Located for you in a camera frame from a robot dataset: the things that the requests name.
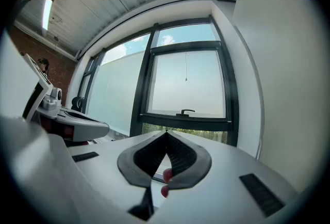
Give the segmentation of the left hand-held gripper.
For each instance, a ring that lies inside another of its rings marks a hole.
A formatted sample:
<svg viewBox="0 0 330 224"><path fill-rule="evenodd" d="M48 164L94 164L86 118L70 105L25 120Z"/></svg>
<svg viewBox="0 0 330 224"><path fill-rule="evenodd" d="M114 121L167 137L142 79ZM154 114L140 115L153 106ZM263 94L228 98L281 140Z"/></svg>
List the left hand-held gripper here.
<svg viewBox="0 0 330 224"><path fill-rule="evenodd" d="M109 125L107 123L92 119L83 113L74 110L60 111L61 106L54 110L43 109L41 102L46 94L50 94L54 86L28 54L25 54L23 58L38 77L38 82L23 112L23 117L27 121L30 121L35 113L49 119L56 119L58 123L73 129L71 137L73 142L89 141L108 134Z"/></svg>

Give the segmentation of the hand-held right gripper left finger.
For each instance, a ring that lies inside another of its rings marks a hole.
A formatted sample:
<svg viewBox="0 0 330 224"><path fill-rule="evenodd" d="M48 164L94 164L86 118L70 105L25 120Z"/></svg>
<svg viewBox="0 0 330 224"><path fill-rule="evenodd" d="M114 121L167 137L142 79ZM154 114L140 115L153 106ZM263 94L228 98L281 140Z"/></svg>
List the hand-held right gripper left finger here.
<svg viewBox="0 0 330 224"><path fill-rule="evenodd" d="M72 156L96 152L97 157L77 162L83 176L101 197L111 201L117 208L127 211L139 204L145 189L130 185L120 173L117 159L122 151L158 134L154 131L122 140L69 147Z"/></svg>

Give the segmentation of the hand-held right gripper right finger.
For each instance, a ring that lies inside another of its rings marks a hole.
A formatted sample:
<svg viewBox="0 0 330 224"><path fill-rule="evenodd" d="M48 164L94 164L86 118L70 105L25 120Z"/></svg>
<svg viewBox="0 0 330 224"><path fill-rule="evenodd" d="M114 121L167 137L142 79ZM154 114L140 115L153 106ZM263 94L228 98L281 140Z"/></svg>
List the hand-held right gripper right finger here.
<svg viewBox="0 0 330 224"><path fill-rule="evenodd" d="M257 224L265 219L240 180L254 174L285 205L298 194L277 172L245 151L195 135L183 138L205 148L212 164L193 188L171 190L154 213L154 224Z"/></svg>

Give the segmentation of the person's left hand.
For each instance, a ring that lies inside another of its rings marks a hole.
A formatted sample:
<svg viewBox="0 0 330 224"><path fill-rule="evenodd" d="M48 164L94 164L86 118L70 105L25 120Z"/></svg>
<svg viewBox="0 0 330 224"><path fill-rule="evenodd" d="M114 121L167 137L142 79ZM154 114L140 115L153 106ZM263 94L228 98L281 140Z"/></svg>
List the person's left hand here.
<svg viewBox="0 0 330 224"><path fill-rule="evenodd" d="M84 146L89 144L88 141L73 141L74 126L62 124L52 119L44 119L43 117L41 118L41 126L49 134L55 134L62 137L67 147Z"/></svg>

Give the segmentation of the person's right hand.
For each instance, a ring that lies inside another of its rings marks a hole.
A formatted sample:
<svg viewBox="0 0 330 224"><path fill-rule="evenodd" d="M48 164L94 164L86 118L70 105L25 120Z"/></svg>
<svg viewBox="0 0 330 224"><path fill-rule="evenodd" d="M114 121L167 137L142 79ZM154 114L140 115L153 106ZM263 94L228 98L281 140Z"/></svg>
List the person's right hand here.
<svg viewBox="0 0 330 224"><path fill-rule="evenodd" d="M168 193L169 193L168 184L171 181L172 177L173 177L173 174L172 174L171 168L168 168L163 171L163 180L166 183L166 185L161 188L161 194L165 198L168 196Z"/></svg>

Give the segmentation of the black equipment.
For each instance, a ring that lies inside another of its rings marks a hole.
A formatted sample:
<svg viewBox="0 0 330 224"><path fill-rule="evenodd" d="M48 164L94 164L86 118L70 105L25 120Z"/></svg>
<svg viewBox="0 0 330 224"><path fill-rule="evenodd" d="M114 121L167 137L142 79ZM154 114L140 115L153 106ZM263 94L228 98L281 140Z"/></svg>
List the black equipment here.
<svg viewBox="0 0 330 224"><path fill-rule="evenodd" d="M71 109L78 111L80 113L83 113L84 112L84 102L85 102L85 99L83 97L74 97L71 102L72 103Z"/></svg>

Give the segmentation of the large frosted glass pane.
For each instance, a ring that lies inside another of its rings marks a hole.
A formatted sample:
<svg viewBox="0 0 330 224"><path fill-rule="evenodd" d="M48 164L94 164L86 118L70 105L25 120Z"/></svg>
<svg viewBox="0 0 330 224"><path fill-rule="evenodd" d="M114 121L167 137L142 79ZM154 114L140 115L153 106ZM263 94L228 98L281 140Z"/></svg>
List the large frosted glass pane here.
<svg viewBox="0 0 330 224"><path fill-rule="evenodd" d="M87 115L129 136L137 81L150 34L105 53L90 90Z"/></svg>

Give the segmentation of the long ceiling light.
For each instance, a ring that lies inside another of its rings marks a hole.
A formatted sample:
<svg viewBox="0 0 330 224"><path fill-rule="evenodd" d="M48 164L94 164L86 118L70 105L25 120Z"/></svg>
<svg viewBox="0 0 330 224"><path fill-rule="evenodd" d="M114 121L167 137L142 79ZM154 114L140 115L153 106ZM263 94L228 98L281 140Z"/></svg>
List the long ceiling light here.
<svg viewBox="0 0 330 224"><path fill-rule="evenodd" d="M42 16L42 28L48 30L48 24L50 20L52 5L54 0L45 0Z"/></svg>

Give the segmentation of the black window frame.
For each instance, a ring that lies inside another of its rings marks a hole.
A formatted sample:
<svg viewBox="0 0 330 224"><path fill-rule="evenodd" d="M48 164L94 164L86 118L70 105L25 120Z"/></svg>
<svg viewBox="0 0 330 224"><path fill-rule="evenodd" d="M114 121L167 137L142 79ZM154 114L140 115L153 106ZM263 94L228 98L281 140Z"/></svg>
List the black window frame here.
<svg viewBox="0 0 330 224"><path fill-rule="evenodd" d="M129 137L174 129L238 143L239 103L234 67L213 16L178 20L132 34L90 59L79 88L87 114L90 90L105 53L150 34L137 81ZM178 117L192 109L189 117Z"/></svg>

